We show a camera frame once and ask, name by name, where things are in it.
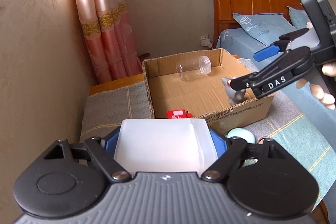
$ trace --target white cross symbol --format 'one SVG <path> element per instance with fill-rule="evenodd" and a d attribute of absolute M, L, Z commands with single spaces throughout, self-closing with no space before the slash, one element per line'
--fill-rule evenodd
<path fill-rule="evenodd" d="M 165 180 L 165 181 L 168 181 L 168 180 L 171 179 L 171 176 L 170 176 L 170 175 L 164 175 L 164 176 L 162 176 L 161 178 L 162 178 L 163 180 Z"/>

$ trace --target clear plastic jar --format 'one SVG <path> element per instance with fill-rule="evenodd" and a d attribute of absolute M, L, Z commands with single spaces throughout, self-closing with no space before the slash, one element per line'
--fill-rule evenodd
<path fill-rule="evenodd" d="M 181 80 L 191 81 L 201 75 L 207 75 L 211 72 L 211 62 L 209 57 L 201 56 L 195 59 L 177 62 L 176 70 Z"/>

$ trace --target blue bedsheet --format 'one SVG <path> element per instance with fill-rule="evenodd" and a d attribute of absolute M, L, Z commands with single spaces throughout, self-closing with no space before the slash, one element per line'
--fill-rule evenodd
<path fill-rule="evenodd" d="M 264 47 L 266 47 L 264 44 L 250 37 L 241 28 L 223 31 L 216 46 L 216 48 L 226 49 L 231 54 L 238 54 L 241 58 L 251 59 L 259 70 L 280 56 L 278 54 L 261 62 L 255 61 L 253 54 Z M 336 111 L 327 109 L 315 99 L 310 93 L 308 84 L 298 90 L 293 83 L 283 88 L 282 91 L 298 105 L 300 110 L 336 151 Z M 336 223 L 336 213 L 333 212 L 336 208 L 336 183 L 334 183 L 326 198 L 328 199 L 325 200 L 326 206 L 330 209 L 333 208 L 332 211 L 329 211 L 329 218 L 333 218 L 331 223 Z"/>

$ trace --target gray ribbed surface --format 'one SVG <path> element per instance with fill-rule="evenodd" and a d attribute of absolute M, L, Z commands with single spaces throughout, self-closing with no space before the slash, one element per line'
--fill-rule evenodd
<path fill-rule="evenodd" d="M 165 181 L 163 175 L 171 176 Z M 94 208 L 62 220 L 23 215 L 16 224 L 310 224 L 309 217 L 290 221 L 260 220 L 235 205 L 220 184 L 196 173 L 138 173 L 114 184 Z"/>

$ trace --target white plastic container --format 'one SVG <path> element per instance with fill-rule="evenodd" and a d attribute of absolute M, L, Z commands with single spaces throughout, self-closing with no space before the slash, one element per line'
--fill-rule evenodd
<path fill-rule="evenodd" d="M 191 81 L 198 76 L 209 74 L 211 72 L 211 62 L 207 56 L 184 60 L 176 64 L 176 71 L 181 80 Z"/>
<path fill-rule="evenodd" d="M 114 159 L 128 172 L 197 172 L 217 160 L 204 119 L 127 119 Z"/>

